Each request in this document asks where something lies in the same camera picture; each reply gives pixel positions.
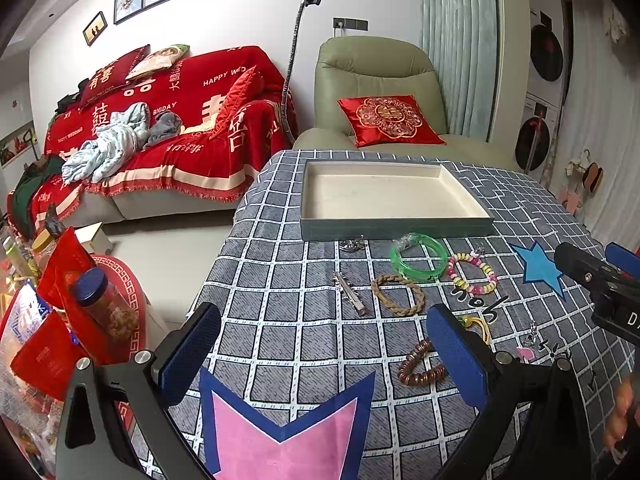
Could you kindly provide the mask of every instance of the embroidered flower pattern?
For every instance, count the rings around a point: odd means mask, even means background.
[[[422,126],[420,115],[395,97],[369,97],[356,110],[360,124],[377,128],[391,139],[414,137]]]

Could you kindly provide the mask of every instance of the dryer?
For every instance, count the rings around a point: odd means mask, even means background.
[[[562,102],[564,17],[562,0],[529,0],[531,50],[527,92],[559,108]]]
[[[542,172],[550,155],[553,140],[556,138],[557,122],[558,108],[533,94],[527,94],[514,160],[522,171],[525,171],[531,156],[529,176],[538,182],[542,180]],[[540,129],[540,135],[538,145],[532,154],[531,149],[537,128]]]

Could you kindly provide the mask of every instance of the green leather armchair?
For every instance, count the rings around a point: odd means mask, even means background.
[[[446,158],[520,171],[513,156],[477,139],[447,134],[438,79],[429,56],[404,41],[372,36],[331,38],[316,65],[315,128],[303,132],[295,150],[357,150],[354,133],[338,99],[413,95],[429,126],[447,143],[376,144],[364,152]]]

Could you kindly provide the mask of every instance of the gray box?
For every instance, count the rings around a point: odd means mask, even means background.
[[[376,160],[308,160],[300,230],[308,242],[495,234],[491,213],[443,165]]]

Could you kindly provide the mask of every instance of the metal bolt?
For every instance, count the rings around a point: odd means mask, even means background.
[[[89,359],[88,357],[83,357],[81,359],[78,359],[78,362],[76,363],[76,368],[78,370],[86,370],[90,364],[91,364],[91,359]]]
[[[569,370],[571,370],[571,363],[564,358],[560,358],[558,359],[558,361],[556,361],[556,364],[558,365],[558,368],[560,368],[563,372],[568,372]]]
[[[509,352],[496,352],[495,360],[498,361],[501,365],[510,365],[513,361],[513,357]]]
[[[139,365],[148,363],[149,359],[151,359],[151,352],[149,350],[143,350],[141,352],[138,352],[134,357],[134,359]]]

